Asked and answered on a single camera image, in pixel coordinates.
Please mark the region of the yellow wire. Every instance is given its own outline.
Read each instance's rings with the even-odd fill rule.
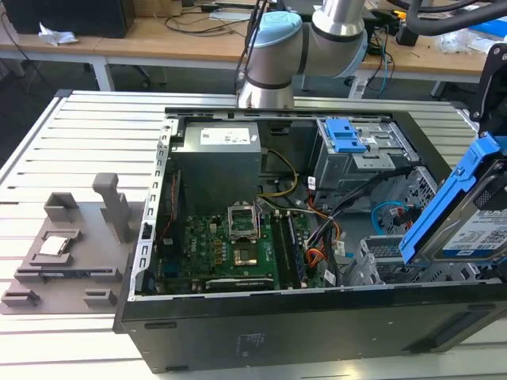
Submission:
[[[283,162],[285,162],[288,165],[289,168],[291,168],[292,175],[294,176],[294,181],[292,182],[291,188],[288,190],[285,190],[283,192],[263,192],[258,195],[259,196],[266,196],[268,198],[274,198],[277,196],[286,196],[287,194],[290,194],[291,192],[293,192],[294,189],[297,187],[298,173],[295,171],[294,166],[292,166],[292,164],[289,162],[289,160],[287,158],[285,158],[284,156],[282,156],[279,152],[277,152],[276,150],[273,150],[273,149],[268,149],[268,152],[276,154]]]

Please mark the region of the computer chassis side panel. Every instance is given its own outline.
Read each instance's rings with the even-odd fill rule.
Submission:
[[[504,284],[374,288],[127,302],[122,324],[162,373],[445,352],[507,310]]]

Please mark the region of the aluminum extrusion table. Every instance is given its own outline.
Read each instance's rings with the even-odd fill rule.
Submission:
[[[39,231],[43,204],[51,192],[72,192],[78,202],[100,201],[90,183],[96,173],[113,171],[128,200],[143,200],[164,107],[234,105],[234,98],[225,95],[84,91],[60,95],[0,170],[0,293]],[[368,109],[371,103],[296,99],[299,107],[315,108]],[[475,137],[473,124],[448,103],[377,104],[409,111],[449,165],[457,163]],[[150,372],[128,335],[111,331],[112,322],[111,314],[0,315],[0,378],[507,378],[507,320],[439,355],[164,375]]]

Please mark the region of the ram slot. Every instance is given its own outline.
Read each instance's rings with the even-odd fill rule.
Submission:
[[[271,215],[273,249],[278,267],[278,279],[282,289],[301,288],[298,268],[295,262],[295,239],[292,223],[287,215]]]

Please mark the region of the blue cable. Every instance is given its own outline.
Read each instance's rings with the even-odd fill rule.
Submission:
[[[398,206],[398,207],[403,207],[405,210],[408,210],[408,208],[406,208],[403,203],[401,202],[398,202],[398,201],[395,201],[395,200],[388,200],[387,202],[382,202],[382,203],[379,203],[377,204],[375,207],[373,207],[373,210],[372,210],[372,225],[373,225],[373,228],[375,229],[375,232],[378,234],[378,235],[385,235],[385,233],[383,232],[382,228],[379,226],[379,221],[377,220],[376,218],[376,212],[381,208],[381,207],[384,207],[384,206],[388,206],[388,205],[394,205],[394,206]]]

